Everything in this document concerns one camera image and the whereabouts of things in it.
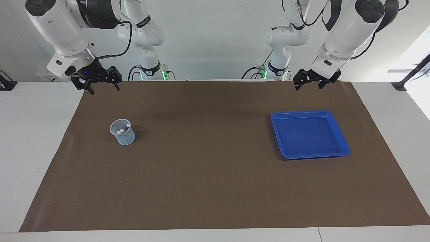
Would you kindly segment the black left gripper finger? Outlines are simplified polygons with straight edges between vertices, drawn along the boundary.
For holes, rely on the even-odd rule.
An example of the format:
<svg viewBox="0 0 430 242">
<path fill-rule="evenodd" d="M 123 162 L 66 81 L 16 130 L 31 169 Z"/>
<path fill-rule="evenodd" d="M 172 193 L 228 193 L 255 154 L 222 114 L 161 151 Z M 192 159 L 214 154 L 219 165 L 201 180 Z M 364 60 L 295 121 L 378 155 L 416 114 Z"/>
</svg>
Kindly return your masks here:
<svg viewBox="0 0 430 242">
<path fill-rule="evenodd" d="M 309 73 L 304 69 L 300 69 L 293 77 L 296 91 L 299 91 L 304 84 L 309 84 L 310 82 L 312 82 L 312 79 L 309 77 Z"/>
<path fill-rule="evenodd" d="M 318 84 L 319 89 L 323 89 L 325 86 L 331 83 L 335 83 L 338 81 L 338 78 L 341 75 L 341 70 L 337 70 L 330 78 L 324 78 L 323 76 L 320 77 L 320 83 Z"/>
</svg>

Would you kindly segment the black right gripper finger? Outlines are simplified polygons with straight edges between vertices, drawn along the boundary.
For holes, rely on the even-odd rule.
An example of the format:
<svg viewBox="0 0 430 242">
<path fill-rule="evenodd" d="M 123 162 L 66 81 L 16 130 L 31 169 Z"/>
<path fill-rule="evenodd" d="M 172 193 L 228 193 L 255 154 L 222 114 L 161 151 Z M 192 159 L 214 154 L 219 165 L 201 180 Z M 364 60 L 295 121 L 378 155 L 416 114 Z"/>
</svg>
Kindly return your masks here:
<svg viewBox="0 0 430 242">
<path fill-rule="evenodd" d="M 120 84 L 122 83 L 122 75 L 115 66 L 109 67 L 107 70 L 106 82 L 113 84 L 114 87 L 120 91 Z"/>
<path fill-rule="evenodd" d="M 81 82 L 80 77 L 71 77 L 71 82 L 74 85 L 74 87 L 76 87 L 76 89 L 78 90 L 83 89 L 85 91 L 88 91 L 91 95 L 95 95 L 95 91 L 94 89 L 92 89 L 90 81 Z"/>
</svg>

